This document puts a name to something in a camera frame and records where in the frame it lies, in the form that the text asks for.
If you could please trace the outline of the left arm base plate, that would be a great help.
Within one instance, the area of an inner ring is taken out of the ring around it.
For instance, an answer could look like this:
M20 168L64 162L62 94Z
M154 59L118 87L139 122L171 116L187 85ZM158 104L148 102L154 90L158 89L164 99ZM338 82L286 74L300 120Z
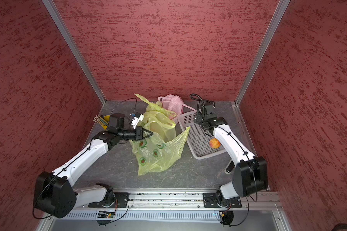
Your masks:
M129 193L109 192L100 202L89 203L89 208L126 208L129 201Z

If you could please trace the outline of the pink plastic bag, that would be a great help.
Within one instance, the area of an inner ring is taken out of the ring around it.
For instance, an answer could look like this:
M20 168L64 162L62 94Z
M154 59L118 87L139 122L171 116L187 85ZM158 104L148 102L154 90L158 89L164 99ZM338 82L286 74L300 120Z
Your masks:
M183 114L183 110L184 107L192 110L192 111L197 111L196 109L187 106L183 100L181 99L181 97L179 97L178 95L166 95L166 96L161 96L158 98L158 101L162 104L162 107L166 110L175 112L175 115L169 115L169 118L177 123L178 122L178 117Z

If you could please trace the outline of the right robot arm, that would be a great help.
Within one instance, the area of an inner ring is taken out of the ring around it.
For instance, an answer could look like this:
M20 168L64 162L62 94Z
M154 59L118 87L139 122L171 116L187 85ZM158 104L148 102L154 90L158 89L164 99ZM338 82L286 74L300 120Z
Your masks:
M240 142L226 120L217 116L213 105L200 106L194 122L221 143L234 164L232 181L220 186L216 192L219 206L227 208L235 198L257 194L268 188L266 160L256 157Z

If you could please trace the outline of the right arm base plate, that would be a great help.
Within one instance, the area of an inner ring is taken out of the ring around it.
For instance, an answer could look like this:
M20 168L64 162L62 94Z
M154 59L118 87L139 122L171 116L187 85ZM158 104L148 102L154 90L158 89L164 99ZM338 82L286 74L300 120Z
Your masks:
M202 194L205 208L242 208L239 197L225 199L220 191Z

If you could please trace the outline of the green plastic bag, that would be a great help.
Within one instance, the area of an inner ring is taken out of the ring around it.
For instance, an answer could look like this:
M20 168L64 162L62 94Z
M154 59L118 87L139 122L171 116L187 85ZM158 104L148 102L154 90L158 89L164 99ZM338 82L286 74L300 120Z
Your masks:
M164 142L157 133L140 141L129 141L137 159L138 175L143 176L147 173L158 173L169 169L181 158L189 131L190 127L168 142Z
M175 116L176 113L164 109L160 102L153 103L137 93L135 96L147 104L144 118L137 125L159 134L165 142L173 140L176 137L176 123L170 119L170 116Z

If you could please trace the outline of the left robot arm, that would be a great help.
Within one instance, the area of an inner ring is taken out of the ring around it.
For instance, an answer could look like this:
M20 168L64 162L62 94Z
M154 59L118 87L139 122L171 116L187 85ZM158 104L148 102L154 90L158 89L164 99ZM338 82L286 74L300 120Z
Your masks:
M99 183L79 190L74 190L73 186L95 161L121 140L142 141L153 135L153 132L138 125L144 119L143 114L135 114L129 129L124 127L124 119L124 114L112 114L107 129L95 135L89 145L71 160L52 172L41 173L35 183L33 209L63 218L73 208L86 204L96 203L103 208L117 208L118 200L111 186Z

